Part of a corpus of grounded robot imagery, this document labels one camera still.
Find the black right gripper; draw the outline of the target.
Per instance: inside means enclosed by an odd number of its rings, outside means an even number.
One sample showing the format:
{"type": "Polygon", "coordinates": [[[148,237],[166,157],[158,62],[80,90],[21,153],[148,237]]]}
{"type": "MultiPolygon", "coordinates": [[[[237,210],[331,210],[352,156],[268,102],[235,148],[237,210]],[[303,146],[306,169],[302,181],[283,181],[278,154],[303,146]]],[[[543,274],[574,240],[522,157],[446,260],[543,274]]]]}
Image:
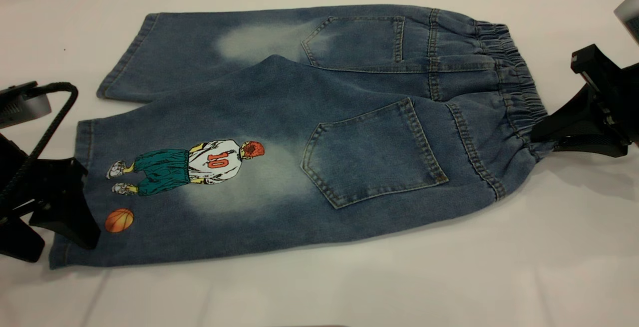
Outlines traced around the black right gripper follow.
{"type": "Polygon", "coordinates": [[[534,125],[532,141],[557,140],[555,152],[626,156],[638,144],[638,67],[619,67],[595,44],[573,52],[572,71],[585,85],[534,125]]]}

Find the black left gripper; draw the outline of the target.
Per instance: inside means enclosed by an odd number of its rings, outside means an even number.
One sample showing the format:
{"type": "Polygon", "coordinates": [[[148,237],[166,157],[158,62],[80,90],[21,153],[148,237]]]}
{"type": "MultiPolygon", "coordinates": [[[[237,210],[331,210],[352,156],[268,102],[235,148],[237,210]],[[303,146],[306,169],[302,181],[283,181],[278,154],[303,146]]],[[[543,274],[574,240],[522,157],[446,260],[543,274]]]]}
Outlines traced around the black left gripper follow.
{"type": "Polygon", "coordinates": [[[32,213],[31,226],[64,236],[85,250],[97,247],[101,230],[84,200],[55,200],[81,191],[88,170],[75,158],[37,159],[19,175],[28,155],[1,137],[0,254],[27,263],[41,257],[45,241],[20,216],[32,213]]]}

